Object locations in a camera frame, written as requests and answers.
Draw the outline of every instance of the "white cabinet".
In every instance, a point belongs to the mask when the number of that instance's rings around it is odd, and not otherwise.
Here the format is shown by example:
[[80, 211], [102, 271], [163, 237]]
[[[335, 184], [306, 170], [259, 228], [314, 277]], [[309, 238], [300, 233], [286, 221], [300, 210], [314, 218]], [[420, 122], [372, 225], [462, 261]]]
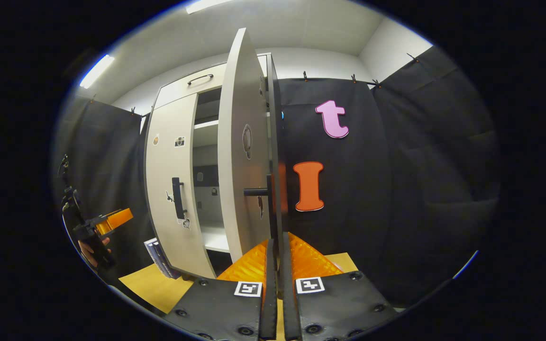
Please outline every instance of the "white cabinet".
[[234, 262], [271, 238], [266, 197], [243, 195], [266, 188], [271, 172], [266, 66], [242, 28], [227, 63], [160, 88], [147, 126], [146, 191], [174, 268], [214, 278], [206, 250]]

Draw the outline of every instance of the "white wall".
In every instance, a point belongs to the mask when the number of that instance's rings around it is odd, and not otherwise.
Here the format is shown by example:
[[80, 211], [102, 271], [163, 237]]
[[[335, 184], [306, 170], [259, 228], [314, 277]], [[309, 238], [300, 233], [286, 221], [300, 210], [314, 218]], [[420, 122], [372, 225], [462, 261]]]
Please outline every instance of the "white wall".
[[388, 17], [374, 31], [359, 58], [374, 79], [382, 82], [431, 47], [429, 41]]
[[[372, 82], [370, 71], [368, 71], [362, 60], [350, 54], [310, 48], [282, 47], [258, 48], [256, 52], [258, 54], [266, 52], [273, 54], [277, 78], [302, 78], [303, 71], [306, 71], [309, 78], [342, 78], [350, 80], [351, 75], [355, 73], [357, 80]], [[128, 91], [128, 93], [114, 101], [112, 105], [125, 110], [131, 110], [135, 106], [137, 114], [147, 114], [151, 111], [151, 106], [161, 86], [169, 84], [182, 76], [189, 75], [193, 71], [226, 62], [227, 56], [228, 54], [218, 54], [166, 71]]]

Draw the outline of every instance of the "drawer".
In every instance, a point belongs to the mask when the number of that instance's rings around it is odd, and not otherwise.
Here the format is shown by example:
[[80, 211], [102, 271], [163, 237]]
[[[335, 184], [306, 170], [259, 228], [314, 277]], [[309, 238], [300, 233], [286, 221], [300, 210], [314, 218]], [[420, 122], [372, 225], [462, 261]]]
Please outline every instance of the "drawer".
[[216, 89], [223, 85], [225, 78], [225, 69], [227, 64], [216, 65], [208, 69], [191, 73], [175, 82], [167, 84], [161, 88], [160, 93], [155, 102], [155, 108], [165, 106], [177, 99], [191, 95], [193, 93], [201, 93], [208, 90]]

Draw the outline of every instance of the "human hand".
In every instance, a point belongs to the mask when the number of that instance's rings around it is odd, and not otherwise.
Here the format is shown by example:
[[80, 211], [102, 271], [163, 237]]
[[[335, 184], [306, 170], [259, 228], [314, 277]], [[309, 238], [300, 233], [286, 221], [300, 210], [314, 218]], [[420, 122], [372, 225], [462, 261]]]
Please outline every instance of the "human hand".
[[[111, 241], [111, 239], [109, 237], [107, 238], [104, 238], [102, 240], [102, 244], [103, 245], [106, 245], [108, 244], [109, 242]], [[90, 264], [96, 268], [98, 267], [98, 262], [94, 259], [94, 257], [91, 255], [94, 253], [94, 250], [91, 249], [91, 247], [88, 245], [88, 244], [85, 244], [84, 242], [82, 242], [81, 240], [78, 240], [79, 244], [80, 244], [80, 249], [82, 249], [82, 254], [84, 255], [85, 259], [87, 259], [87, 261], [90, 262]]]

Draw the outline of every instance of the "table surface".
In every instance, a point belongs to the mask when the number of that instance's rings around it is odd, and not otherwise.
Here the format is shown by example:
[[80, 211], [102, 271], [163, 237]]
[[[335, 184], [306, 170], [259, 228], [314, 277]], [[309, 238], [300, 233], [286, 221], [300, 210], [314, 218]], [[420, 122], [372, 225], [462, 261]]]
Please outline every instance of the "table surface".
[[[342, 272], [357, 270], [346, 252], [326, 257]], [[164, 313], [169, 313], [193, 284], [193, 281], [183, 280], [182, 277], [173, 279], [163, 276], [155, 264], [123, 276], [119, 280], [136, 295]], [[277, 341], [284, 341], [283, 302], [279, 299], [277, 300]]]

